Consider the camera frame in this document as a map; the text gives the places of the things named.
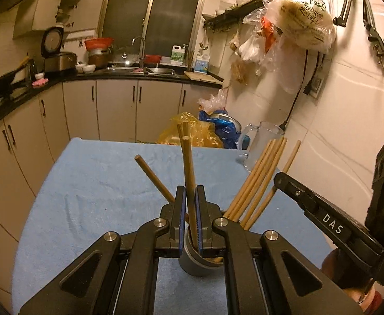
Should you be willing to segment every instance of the window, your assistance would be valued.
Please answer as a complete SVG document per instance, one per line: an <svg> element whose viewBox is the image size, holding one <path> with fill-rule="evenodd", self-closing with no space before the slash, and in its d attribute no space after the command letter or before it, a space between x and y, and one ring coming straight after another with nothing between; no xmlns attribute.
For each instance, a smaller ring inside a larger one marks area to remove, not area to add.
<svg viewBox="0 0 384 315"><path fill-rule="evenodd" d="M199 0L108 0L101 36L114 38L118 49L142 35L146 54L170 56L174 45L193 45L198 7Z"/></svg>

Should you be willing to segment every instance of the rice cooker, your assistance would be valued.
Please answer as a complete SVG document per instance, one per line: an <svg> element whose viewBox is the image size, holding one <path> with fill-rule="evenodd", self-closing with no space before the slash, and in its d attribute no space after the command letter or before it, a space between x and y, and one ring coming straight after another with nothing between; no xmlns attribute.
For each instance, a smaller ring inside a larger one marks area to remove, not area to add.
<svg viewBox="0 0 384 315"><path fill-rule="evenodd" d="M51 27L43 34L40 52L44 58L44 71L76 72L77 55L73 52L60 52L63 42L63 28Z"/></svg>

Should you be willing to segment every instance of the metal bucket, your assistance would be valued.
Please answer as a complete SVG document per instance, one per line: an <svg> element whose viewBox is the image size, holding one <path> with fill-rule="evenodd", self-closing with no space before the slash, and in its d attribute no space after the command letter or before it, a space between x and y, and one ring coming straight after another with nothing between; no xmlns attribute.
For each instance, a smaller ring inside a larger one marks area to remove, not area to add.
<svg viewBox="0 0 384 315"><path fill-rule="evenodd" d="M202 258L192 245L191 232L188 227L185 235L183 254L179 258L180 267L191 276L206 277L223 267L223 263L216 263Z"/></svg>

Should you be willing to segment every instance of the blue towel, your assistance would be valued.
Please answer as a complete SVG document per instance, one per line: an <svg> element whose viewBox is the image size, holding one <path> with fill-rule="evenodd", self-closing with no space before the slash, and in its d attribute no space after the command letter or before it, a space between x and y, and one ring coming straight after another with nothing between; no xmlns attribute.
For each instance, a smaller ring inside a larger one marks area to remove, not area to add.
<svg viewBox="0 0 384 315"><path fill-rule="evenodd" d="M42 186L18 245L14 314L105 232L136 231L159 216L167 201L134 161L137 154L173 195L184 185L178 146L81 139L69 143ZM196 182L221 209L228 207L248 175L237 155L232 149L193 148ZM280 191L251 230L268 229L277 230L317 267L331 251L320 230ZM196 278L176 259L160 259L154 314L180 313L227 314L222 269L210 278Z"/></svg>

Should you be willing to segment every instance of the sink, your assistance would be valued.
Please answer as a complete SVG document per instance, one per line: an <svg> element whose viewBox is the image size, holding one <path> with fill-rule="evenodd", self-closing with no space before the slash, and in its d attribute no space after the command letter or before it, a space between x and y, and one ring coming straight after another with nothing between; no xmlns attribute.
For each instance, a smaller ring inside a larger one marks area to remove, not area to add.
<svg viewBox="0 0 384 315"><path fill-rule="evenodd" d="M143 72L134 72L137 70L138 67L108 67L103 70L100 70L100 72L126 72L126 73L138 73L140 75L143 75Z"/></svg>
<svg viewBox="0 0 384 315"><path fill-rule="evenodd" d="M158 68L158 69L152 69L147 67L146 69L148 71L148 74L160 74L160 75L176 75L174 70L172 69L165 69L165 68Z"/></svg>

